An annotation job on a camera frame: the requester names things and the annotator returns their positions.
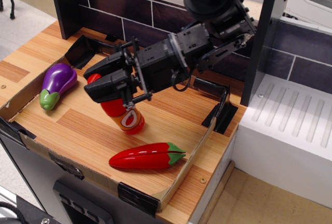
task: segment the black cable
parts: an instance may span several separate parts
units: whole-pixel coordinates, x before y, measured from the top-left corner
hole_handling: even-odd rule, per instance
[[[22,224],[28,224],[23,216],[23,214],[21,213],[21,211],[19,211],[16,207],[14,207],[13,205],[7,203],[7,202],[0,202],[0,207],[5,207],[11,211],[13,211],[16,215],[17,218],[21,221]]]
[[[179,74],[179,69],[178,69],[177,71],[175,71],[175,72],[172,74],[172,77],[171,77],[171,84],[172,84],[173,88],[174,88],[176,91],[184,92],[184,91],[186,91],[186,90],[188,89],[188,87],[190,86],[191,76],[192,76],[193,70],[194,70],[194,69],[191,69],[191,70],[189,71],[189,79],[188,79],[188,83],[187,83],[187,85],[186,85],[184,88],[181,88],[181,89],[177,88],[177,87],[176,87],[176,84],[175,84],[176,78],[177,78],[177,76],[178,76],[178,74]]]

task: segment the toy vegetable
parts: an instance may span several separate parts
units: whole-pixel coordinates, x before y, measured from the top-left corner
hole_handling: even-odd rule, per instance
[[[110,166],[127,169],[164,169],[185,156],[174,144],[155,143],[124,150],[109,160]]]
[[[60,96],[77,82],[77,73],[69,65],[59,63],[45,75],[39,103],[45,110],[52,110]]]

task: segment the wood grain surface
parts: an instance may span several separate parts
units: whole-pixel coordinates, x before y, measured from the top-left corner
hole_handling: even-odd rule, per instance
[[[5,87],[0,89],[0,105],[10,105],[11,98],[60,59],[81,34],[107,42],[105,35],[85,28],[63,40],[56,22],[1,61],[0,86]],[[82,71],[78,71],[78,83],[61,96],[54,110],[44,111],[37,95],[12,120],[35,134],[37,142],[56,153],[159,198],[173,184],[205,134],[207,128],[201,122],[218,102],[190,88],[182,93],[172,88],[163,90],[154,94],[152,101],[136,105],[146,124],[140,133],[127,135],[83,89],[86,85],[82,77],[84,71],[103,58],[95,55]],[[225,135],[211,134],[168,205],[157,214],[157,218],[169,223],[189,220],[208,185],[202,184],[200,179],[209,182],[245,111],[240,105],[242,82],[210,72],[201,77],[231,85],[231,102],[239,110]],[[173,142],[187,151],[187,155],[165,170],[118,170],[108,165],[110,157],[122,150],[156,142]]]

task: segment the black robotic arm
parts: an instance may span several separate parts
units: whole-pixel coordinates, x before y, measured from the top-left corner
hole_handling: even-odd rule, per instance
[[[171,86],[179,90],[176,84],[190,78],[194,69],[201,73],[212,69],[224,57],[244,48],[255,35],[254,20],[247,14],[243,1],[184,0],[196,22],[141,50],[135,38],[115,46],[113,55],[85,72],[86,79],[92,74],[102,76],[86,85],[86,92],[98,103],[122,99],[123,105],[131,108],[137,102],[151,100],[152,93]],[[221,40],[222,44],[214,47],[212,38]],[[133,55],[128,46],[134,47]],[[134,97],[137,87],[144,93]]]

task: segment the beige floor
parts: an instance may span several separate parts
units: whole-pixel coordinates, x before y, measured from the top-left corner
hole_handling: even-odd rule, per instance
[[[207,224],[328,224],[332,209],[234,169]]]

